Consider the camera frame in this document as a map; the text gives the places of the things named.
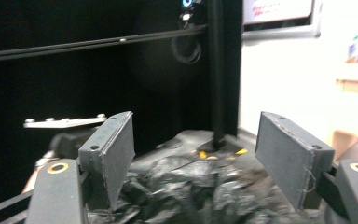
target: dark background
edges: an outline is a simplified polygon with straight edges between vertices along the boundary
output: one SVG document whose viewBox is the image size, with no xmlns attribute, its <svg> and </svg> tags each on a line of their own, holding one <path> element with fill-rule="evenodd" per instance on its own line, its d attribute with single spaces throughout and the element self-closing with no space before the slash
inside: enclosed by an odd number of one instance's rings
<svg viewBox="0 0 358 224">
<path fill-rule="evenodd" d="M 180 4 L 175 0 L 0 1 L 0 50 L 177 30 Z M 225 17 L 233 19 L 225 35 L 226 60 L 233 64 L 226 67 L 230 72 L 225 83 L 226 133 L 231 134 L 236 132 L 238 117 L 239 6 L 238 0 L 225 5 Z M 192 65 L 174 59 L 169 38 L 0 62 L 0 202 L 21 192 L 34 163 L 59 132 L 24 129 L 28 118 L 77 119 L 132 111 L 138 156 L 182 130 L 211 130 L 207 32 L 197 39 L 202 55 Z"/>
</svg>

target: yellow sticker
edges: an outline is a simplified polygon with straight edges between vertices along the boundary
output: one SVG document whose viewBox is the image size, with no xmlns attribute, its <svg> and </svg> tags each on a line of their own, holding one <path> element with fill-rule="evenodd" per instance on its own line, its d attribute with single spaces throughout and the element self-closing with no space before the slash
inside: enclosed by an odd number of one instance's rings
<svg viewBox="0 0 358 224">
<path fill-rule="evenodd" d="M 201 158 L 201 159 L 205 159 L 205 158 L 206 158 L 206 152 L 205 152 L 205 151 L 200 151 L 199 155 L 200 155 L 200 158 Z"/>
<path fill-rule="evenodd" d="M 246 152 L 248 152 L 248 149 L 243 148 L 243 149 L 239 150 L 238 152 L 236 152 L 235 155 L 242 155 L 242 154 L 245 154 Z"/>
</svg>

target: black surface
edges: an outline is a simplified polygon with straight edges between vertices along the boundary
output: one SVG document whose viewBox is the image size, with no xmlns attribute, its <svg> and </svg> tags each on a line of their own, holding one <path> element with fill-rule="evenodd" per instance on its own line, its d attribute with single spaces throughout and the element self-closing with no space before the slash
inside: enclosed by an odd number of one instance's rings
<svg viewBox="0 0 358 224">
<path fill-rule="evenodd" d="M 256 157 L 295 209 L 317 209 L 322 171 L 330 171 L 334 149 L 290 119 L 262 112 Z"/>
<path fill-rule="evenodd" d="M 170 31 L 180 14 L 175 0 L 0 1 L 0 50 L 144 34 L 141 20 L 155 23 L 151 33 Z"/>
</svg>

